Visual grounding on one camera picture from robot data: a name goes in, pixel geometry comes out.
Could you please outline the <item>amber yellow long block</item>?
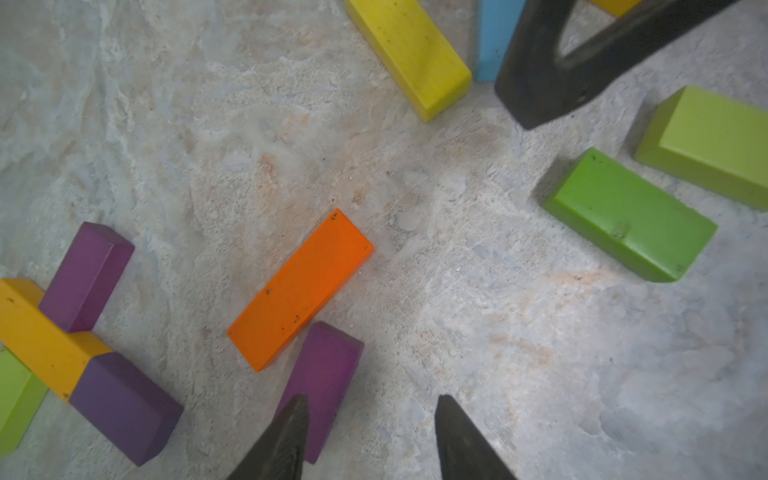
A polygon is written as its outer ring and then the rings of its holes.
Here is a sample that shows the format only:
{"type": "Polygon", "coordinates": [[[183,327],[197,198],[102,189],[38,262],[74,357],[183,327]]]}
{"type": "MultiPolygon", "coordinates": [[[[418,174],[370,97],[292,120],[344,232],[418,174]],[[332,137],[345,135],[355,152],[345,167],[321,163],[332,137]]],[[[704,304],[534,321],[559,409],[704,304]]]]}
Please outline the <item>amber yellow long block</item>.
{"type": "Polygon", "coordinates": [[[67,402],[89,361],[112,349],[90,331],[61,330],[39,310],[43,295],[28,279],[1,281],[1,342],[67,402]]]}

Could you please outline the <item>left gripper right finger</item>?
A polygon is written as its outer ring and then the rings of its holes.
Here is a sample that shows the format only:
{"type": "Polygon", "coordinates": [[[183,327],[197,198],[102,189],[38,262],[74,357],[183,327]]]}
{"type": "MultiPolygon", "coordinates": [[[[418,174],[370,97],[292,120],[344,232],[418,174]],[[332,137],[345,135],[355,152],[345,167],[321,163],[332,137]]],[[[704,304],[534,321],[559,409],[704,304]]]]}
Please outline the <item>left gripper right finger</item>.
{"type": "Polygon", "coordinates": [[[435,430],[443,479],[517,479],[450,395],[438,398],[435,430]]]}

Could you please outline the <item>purple block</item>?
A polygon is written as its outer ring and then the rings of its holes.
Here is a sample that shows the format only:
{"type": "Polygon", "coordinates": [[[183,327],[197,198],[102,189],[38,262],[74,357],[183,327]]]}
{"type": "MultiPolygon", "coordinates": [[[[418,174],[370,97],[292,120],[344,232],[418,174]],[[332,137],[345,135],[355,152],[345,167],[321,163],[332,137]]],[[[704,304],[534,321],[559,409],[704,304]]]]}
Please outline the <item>purple block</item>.
{"type": "Polygon", "coordinates": [[[118,352],[88,362],[69,403],[137,466],[163,450],[184,410],[118,352]]]}
{"type": "Polygon", "coordinates": [[[112,228],[82,223],[39,310],[66,333],[92,330],[134,250],[112,228]]]}
{"type": "Polygon", "coordinates": [[[305,460],[310,464],[321,454],[363,350],[362,341],[324,322],[309,329],[277,410],[297,394],[308,397],[305,460]]]}

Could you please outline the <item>orange block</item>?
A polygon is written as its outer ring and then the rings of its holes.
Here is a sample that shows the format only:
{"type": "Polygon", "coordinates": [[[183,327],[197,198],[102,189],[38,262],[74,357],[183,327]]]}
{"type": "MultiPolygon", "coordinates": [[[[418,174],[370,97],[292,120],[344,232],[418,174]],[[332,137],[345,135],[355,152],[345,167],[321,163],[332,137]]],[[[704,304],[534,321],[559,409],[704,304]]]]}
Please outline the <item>orange block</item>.
{"type": "Polygon", "coordinates": [[[256,372],[270,366],[375,252],[339,209],[324,220],[227,329],[256,372]]]}

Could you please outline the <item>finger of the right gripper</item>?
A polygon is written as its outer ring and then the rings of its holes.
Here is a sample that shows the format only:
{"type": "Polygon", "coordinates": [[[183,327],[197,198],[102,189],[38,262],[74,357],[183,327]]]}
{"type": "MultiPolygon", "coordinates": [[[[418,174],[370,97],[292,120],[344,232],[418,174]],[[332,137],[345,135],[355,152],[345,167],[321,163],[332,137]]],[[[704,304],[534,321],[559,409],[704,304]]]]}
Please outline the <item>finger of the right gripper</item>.
{"type": "Polygon", "coordinates": [[[575,3],[528,1],[494,82],[495,94],[532,130],[589,103],[619,76],[733,3],[642,1],[562,55],[558,45],[575,3]]]}

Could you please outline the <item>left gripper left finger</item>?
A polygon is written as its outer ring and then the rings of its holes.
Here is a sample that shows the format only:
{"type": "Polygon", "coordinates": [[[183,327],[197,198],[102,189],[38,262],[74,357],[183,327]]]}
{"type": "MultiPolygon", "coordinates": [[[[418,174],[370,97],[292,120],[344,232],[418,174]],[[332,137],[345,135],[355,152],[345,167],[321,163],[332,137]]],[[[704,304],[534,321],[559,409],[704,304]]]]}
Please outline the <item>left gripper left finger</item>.
{"type": "Polygon", "coordinates": [[[294,395],[227,479],[300,479],[309,423],[307,395],[294,395]]]}

